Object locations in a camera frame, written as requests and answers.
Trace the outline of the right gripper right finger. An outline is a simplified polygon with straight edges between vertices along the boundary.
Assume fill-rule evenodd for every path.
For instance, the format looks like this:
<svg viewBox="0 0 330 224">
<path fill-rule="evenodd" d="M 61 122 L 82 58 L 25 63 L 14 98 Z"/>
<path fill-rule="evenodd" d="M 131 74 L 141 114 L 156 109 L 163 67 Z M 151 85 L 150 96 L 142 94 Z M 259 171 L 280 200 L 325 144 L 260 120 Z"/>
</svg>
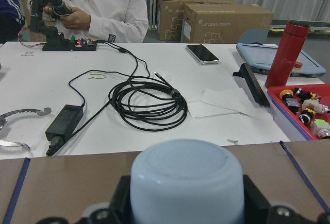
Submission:
<svg viewBox="0 0 330 224">
<path fill-rule="evenodd" d="M 248 175 L 243 175 L 243 185 L 244 223 L 329 223 L 329 213 L 321 213 L 312 221 L 287 206 L 270 205 Z"/>
</svg>

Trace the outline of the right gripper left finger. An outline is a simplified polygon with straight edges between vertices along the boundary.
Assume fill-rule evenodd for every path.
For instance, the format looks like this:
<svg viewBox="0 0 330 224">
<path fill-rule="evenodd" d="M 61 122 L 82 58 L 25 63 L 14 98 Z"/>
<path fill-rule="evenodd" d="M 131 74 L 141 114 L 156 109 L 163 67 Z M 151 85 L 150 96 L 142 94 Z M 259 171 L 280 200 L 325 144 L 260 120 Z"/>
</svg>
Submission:
<svg viewBox="0 0 330 224">
<path fill-rule="evenodd" d="M 79 223 L 130 223 L 130 176 L 122 176 L 105 207 L 92 210 Z"/>
</svg>

